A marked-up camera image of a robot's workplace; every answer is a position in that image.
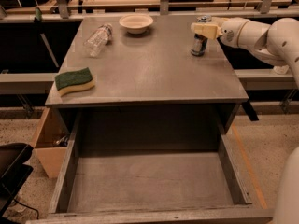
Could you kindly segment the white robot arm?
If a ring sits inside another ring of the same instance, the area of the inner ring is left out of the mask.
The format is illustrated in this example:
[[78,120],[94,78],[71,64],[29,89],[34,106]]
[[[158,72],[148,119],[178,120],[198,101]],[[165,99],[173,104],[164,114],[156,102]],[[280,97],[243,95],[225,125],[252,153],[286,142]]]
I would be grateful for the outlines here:
[[[191,30],[208,39],[219,39],[232,48],[247,50],[273,66],[289,66],[299,86],[299,21],[282,18],[273,24],[244,18],[213,17],[195,22]],[[299,147],[285,162],[280,179],[273,224],[299,224]]]

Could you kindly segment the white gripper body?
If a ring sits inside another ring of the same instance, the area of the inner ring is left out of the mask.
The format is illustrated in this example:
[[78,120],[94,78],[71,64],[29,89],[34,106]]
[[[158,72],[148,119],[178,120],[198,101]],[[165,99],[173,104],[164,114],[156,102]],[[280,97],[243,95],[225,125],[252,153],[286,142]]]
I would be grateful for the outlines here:
[[246,35],[248,19],[231,18],[221,26],[221,42],[232,48],[244,49],[246,47]]

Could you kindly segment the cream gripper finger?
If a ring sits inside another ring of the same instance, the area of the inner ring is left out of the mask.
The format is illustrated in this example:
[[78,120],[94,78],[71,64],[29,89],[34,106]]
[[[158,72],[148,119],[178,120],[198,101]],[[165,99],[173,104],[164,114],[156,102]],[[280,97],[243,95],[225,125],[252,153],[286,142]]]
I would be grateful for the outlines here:
[[191,30],[197,35],[202,35],[208,39],[217,39],[222,36],[222,31],[217,23],[213,22],[194,22],[191,25]]
[[228,21],[228,18],[223,18],[223,17],[212,17],[211,22],[216,24],[219,27],[222,27],[222,25]]

